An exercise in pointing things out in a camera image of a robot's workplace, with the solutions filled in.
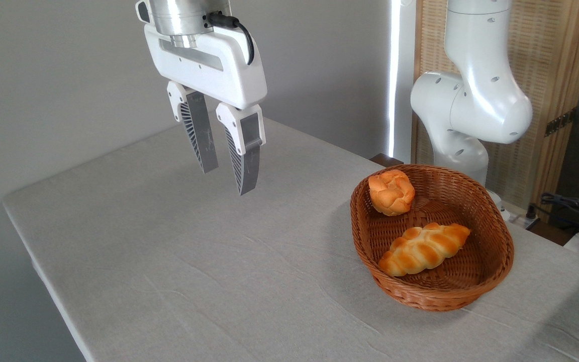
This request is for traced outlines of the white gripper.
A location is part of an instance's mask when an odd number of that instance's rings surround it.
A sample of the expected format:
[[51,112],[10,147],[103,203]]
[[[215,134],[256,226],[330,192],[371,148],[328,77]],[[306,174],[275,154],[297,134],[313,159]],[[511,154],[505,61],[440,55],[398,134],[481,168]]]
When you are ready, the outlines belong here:
[[267,84],[259,51],[247,64],[247,38],[239,29],[215,27],[197,35],[195,48],[173,46],[153,25],[146,24],[143,30],[157,71],[170,80],[167,93],[174,118],[184,126],[202,171],[218,167],[207,95],[223,102],[216,113],[227,135],[239,195],[253,190],[260,147],[266,144],[258,104],[267,95]]

